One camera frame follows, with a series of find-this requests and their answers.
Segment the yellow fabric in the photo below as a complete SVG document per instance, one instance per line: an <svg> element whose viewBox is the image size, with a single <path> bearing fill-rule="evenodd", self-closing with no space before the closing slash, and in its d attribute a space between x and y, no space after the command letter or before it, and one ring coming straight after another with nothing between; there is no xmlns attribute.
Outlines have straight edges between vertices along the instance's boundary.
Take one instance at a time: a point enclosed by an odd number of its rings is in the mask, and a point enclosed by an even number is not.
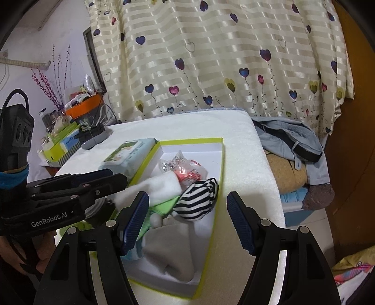
<svg viewBox="0 0 375 305"><path fill-rule="evenodd" d="M375 246L367 248L356 254L344 257L332 267L333 276L344 273L345 271L364 263L375 265Z"/></svg>
<svg viewBox="0 0 375 305"><path fill-rule="evenodd" d="M294 168L294 162L276 156L264 150L267 161L275 177L280 194L294 192L307 183L306 165L302 164L300 170Z"/></svg>
<svg viewBox="0 0 375 305"><path fill-rule="evenodd" d="M303 121L321 137L333 130L344 97L353 97L330 1L85 3L108 96L123 122L241 107L251 116Z"/></svg>

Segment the hand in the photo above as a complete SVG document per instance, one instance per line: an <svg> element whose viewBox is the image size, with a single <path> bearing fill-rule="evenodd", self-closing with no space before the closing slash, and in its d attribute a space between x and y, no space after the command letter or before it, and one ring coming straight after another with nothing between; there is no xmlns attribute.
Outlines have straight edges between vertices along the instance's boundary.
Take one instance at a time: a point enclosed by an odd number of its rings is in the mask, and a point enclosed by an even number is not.
<svg viewBox="0 0 375 305"><path fill-rule="evenodd" d="M44 273L48 262L50 261L50 258L56 249L54 237L55 235L56 231L45 233L38 249L36 250L40 259L40 261L36 265L36 270L38 270L40 273ZM19 253L25 258L25 252L22 250L20 245L16 241L14 241L13 243ZM24 262L13 251L5 236L0 236L0 256L18 272L26 274L25 270L23 270L20 266L20 264L23 264Z"/></svg>

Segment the yellow heart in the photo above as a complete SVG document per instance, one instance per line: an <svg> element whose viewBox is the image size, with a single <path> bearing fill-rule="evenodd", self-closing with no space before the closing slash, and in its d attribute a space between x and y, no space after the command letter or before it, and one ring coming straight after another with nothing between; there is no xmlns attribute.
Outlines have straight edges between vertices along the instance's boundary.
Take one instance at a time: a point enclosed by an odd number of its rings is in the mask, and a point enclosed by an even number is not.
<svg viewBox="0 0 375 305"><path fill-rule="evenodd" d="M343 96L344 96L344 89L342 89L341 87L337 87L336 99L339 101L342 99Z"/></svg>
<svg viewBox="0 0 375 305"><path fill-rule="evenodd" d="M138 100L138 101L135 102L135 107L137 107L137 109L138 109L140 112L143 113L143 109L144 109L144 107L143 107L143 102L142 102L141 100Z"/></svg>
<svg viewBox="0 0 375 305"><path fill-rule="evenodd" d="M309 81L309 89L313 94L315 94L318 91L318 82L313 82L312 80Z"/></svg>
<svg viewBox="0 0 375 305"><path fill-rule="evenodd" d="M236 90L236 84L233 79L225 79L224 83L230 91L234 92Z"/></svg>

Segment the blue wristband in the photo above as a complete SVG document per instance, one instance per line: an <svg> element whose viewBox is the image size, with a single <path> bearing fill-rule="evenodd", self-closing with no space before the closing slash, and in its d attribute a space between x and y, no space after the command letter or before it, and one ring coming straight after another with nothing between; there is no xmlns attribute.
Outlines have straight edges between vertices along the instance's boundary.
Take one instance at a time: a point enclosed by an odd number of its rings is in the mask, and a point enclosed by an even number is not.
<svg viewBox="0 0 375 305"><path fill-rule="evenodd" d="M28 175L29 165L27 165L23 171L14 174L0 172L0 189L10 190L21 184L25 179L27 179Z"/></svg>

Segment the white mat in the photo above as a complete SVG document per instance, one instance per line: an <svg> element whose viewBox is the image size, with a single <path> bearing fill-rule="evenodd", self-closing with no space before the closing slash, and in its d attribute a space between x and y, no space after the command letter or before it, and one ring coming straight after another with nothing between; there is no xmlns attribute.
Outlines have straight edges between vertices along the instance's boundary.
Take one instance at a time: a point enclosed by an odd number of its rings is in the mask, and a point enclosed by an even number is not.
<svg viewBox="0 0 375 305"><path fill-rule="evenodd" d="M148 137L157 140L224 139L222 198L217 205L213 245L208 255L206 275L202 277L200 297L182 300L134 283L131 286L141 305L237 304L254 258L242 249L228 215L228 193L237 191L245 204L253 207L261 218L269 218L277 226L285 227L279 191L249 115L240 110L204 111L129 122L109 129L112 134L107 140L89 151L78 150L58 174L95 171L105 157L127 140ZM286 253L283 251L270 304L277 304L280 298L285 262Z"/></svg>

